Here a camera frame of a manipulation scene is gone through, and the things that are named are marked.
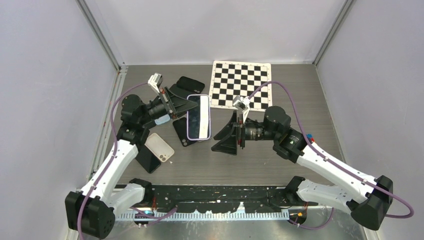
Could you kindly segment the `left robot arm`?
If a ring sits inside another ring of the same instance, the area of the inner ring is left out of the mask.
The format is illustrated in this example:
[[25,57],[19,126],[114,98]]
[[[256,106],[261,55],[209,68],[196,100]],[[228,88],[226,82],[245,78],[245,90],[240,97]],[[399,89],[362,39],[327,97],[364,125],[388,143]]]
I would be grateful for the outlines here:
[[157,125],[155,121],[163,116],[172,119],[183,116],[195,106],[187,96],[199,94],[203,89],[202,86],[188,88],[174,84],[161,89],[148,103],[126,91],[113,103],[112,112],[118,104],[122,105],[122,110],[120,127],[111,127],[111,151],[88,183],[65,197],[68,226],[78,232],[80,239],[86,235],[105,239],[117,216],[136,204],[148,207],[153,202],[152,183],[146,180],[134,178],[120,192],[113,194],[113,190],[133,159],[146,163],[146,170],[160,162],[145,145],[151,128]]

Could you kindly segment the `black phone case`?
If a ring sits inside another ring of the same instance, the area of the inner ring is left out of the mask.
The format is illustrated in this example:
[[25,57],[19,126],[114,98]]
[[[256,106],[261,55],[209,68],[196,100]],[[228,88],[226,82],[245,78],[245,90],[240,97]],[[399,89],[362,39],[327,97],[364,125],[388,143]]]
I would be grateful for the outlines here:
[[174,120],[172,122],[172,125],[183,147],[188,147],[198,142],[197,140],[190,140],[187,137],[187,118],[186,117],[181,117],[177,120]]

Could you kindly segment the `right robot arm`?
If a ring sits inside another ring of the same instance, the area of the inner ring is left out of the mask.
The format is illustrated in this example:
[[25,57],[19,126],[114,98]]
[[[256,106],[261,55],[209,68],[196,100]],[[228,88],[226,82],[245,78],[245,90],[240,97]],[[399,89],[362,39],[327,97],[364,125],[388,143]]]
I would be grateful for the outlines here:
[[393,202],[393,181],[385,175],[374,177],[360,172],[334,156],[291,127],[291,117],[279,106],[265,110],[262,122],[247,118],[242,121],[236,111],[219,131],[211,147],[213,152],[237,155],[247,141],[272,141],[272,149],[285,159],[318,173],[333,183],[318,184],[294,176],[285,187],[285,198],[291,205],[313,202],[341,210],[363,227],[378,230]]

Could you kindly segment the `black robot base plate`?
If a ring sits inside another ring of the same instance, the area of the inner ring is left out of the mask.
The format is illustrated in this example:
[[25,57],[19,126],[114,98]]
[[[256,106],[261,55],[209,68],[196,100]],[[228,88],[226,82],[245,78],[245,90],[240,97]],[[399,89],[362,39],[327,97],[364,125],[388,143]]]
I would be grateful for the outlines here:
[[244,207],[246,213],[276,213],[289,207],[304,207],[306,203],[289,195],[281,186],[255,185],[153,185],[148,200],[136,203],[136,208],[148,208],[167,213],[205,214],[234,213]]

